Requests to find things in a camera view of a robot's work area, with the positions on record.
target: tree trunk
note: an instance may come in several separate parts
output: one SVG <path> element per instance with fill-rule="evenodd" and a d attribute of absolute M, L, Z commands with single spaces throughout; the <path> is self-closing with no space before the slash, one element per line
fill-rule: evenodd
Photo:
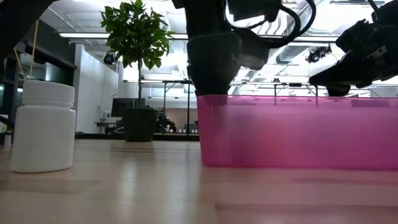
<path fill-rule="evenodd" d="M 138 59 L 138 108 L 141 109 L 141 58 Z"/>

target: pink plastic bin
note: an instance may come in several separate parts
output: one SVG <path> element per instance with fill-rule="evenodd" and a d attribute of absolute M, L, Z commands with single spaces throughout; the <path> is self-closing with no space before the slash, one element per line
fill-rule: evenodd
<path fill-rule="evenodd" d="M 208 95 L 204 165 L 398 169 L 397 98 Z"/>

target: white plastic bottle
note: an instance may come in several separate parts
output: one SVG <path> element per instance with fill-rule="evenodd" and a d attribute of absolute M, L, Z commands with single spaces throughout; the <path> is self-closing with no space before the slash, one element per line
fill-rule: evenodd
<path fill-rule="evenodd" d="M 76 111 L 74 87 L 51 82 L 24 83 L 17 109 L 11 170 L 49 172 L 73 163 Z"/>

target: wooden tabletop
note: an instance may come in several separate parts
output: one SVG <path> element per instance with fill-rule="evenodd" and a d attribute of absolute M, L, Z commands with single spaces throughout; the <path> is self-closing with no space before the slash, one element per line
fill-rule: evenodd
<path fill-rule="evenodd" d="M 198 142 L 76 141 L 73 167 L 13 174 L 1 224 L 398 223 L 398 172 L 202 167 Z"/>

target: green leaves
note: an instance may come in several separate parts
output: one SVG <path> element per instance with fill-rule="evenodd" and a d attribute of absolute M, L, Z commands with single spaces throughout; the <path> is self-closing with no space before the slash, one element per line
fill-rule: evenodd
<path fill-rule="evenodd" d="M 106 45 L 123 58 L 127 67 L 140 61 L 149 69 L 162 66 L 161 57 L 169 53 L 169 40 L 174 32 L 166 31 L 163 15 L 150 9 L 147 12 L 142 0 L 122 2 L 119 9 L 106 6 L 101 12 L 101 26 L 110 32 Z"/>

